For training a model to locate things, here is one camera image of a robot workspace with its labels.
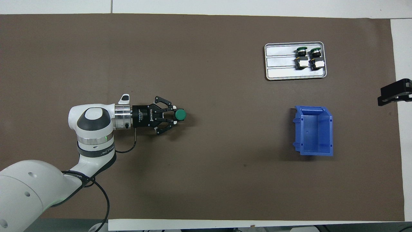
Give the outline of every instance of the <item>cable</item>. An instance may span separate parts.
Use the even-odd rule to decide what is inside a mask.
[[[134,148],[135,146],[136,146],[136,128],[134,128],[134,144],[133,144],[133,147],[131,147],[129,150],[124,151],[124,152],[120,152],[120,151],[117,151],[117,150],[115,150],[115,151],[116,151],[117,153],[127,153],[127,152],[133,150],[133,148]]]
[[[92,183],[91,183],[91,184],[89,184],[89,185],[84,186],[84,188],[91,187],[92,185],[94,185],[94,182],[92,182]]]
[[[325,230],[327,231],[327,232],[330,232],[330,230],[326,227],[326,225],[322,225],[324,228],[325,228]]]
[[[318,229],[319,232],[322,232],[322,230],[319,228],[320,225],[313,225],[313,226],[316,227],[316,229]],[[327,228],[326,225],[322,225],[322,226],[325,228],[325,230],[326,230],[327,232],[330,232],[329,228]]]
[[[408,226],[408,227],[405,227],[405,228],[399,230],[399,232],[402,232],[402,231],[407,230],[407,229],[409,229],[409,228],[412,228],[412,225],[410,225],[410,226]]]
[[[319,232],[322,232],[322,230],[319,228],[319,226],[318,225],[313,225],[314,227],[316,227],[316,229],[318,229],[319,230]]]
[[[94,179],[86,176],[86,175],[83,174],[83,173],[76,172],[76,171],[62,171],[61,173],[63,173],[63,174],[74,174],[74,175],[79,175],[79,176],[81,176],[81,177],[83,177],[83,178],[86,178],[88,181],[93,182],[93,184],[95,184],[95,185],[102,191],[102,193],[103,193],[103,195],[104,195],[104,197],[106,198],[106,201],[107,201],[107,211],[106,211],[106,216],[105,216],[104,219],[102,220],[100,226],[94,231],[94,232],[98,232],[98,231],[103,227],[104,223],[106,223],[107,218],[109,217],[110,202],[109,202],[109,197],[108,197],[107,194],[106,194],[106,191],[104,191],[104,189],[103,189],[103,188],[99,185],[99,183],[97,183]]]

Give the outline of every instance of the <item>metal tray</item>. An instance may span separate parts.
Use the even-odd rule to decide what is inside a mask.
[[[320,47],[325,67],[313,71],[311,67],[303,70],[296,69],[296,49],[307,47],[306,56],[312,48]],[[323,78],[326,76],[325,46],[322,42],[297,42],[297,43],[268,43],[265,45],[266,78],[268,80],[294,80]]]

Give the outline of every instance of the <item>blue plastic bin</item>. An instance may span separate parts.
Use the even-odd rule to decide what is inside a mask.
[[[332,115],[325,107],[295,106],[296,151],[306,156],[333,156]]]

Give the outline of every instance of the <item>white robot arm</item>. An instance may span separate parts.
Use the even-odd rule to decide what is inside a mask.
[[[167,108],[157,106],[158,102]],[[166,111],[174,112],[173,119],[164,118]],[[149,126],[161,134],[185,117],[183,109],[158,96],[151,105],[131,107],[129,95],[124,94],[118,104],[73,107],[68,122],[77,134],[79,163],[66,174],[37,160],[20,161],[0,171],[0,232],[24,231],[46,209],[62,204],[109,168],[116,161],[113,130]],[[167,126],[158,128],[161,123]]]

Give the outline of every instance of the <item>brown table surface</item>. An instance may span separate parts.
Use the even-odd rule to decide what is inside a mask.
[[[402,221],[397,105],[377,106],[395,81],[388,19],[161,14],[0,16],[0,170],[78,160],[72,106],[132,104],[156,95],[187,113],[97,176],[109,218]],[[267,81],[267,43],[322,41],[323,79]],[[295,105],[334,117],[334,156],[294,150]],[[115,133],[128,149],[133,131]],[[101,218],[95,187],[47,210]]]

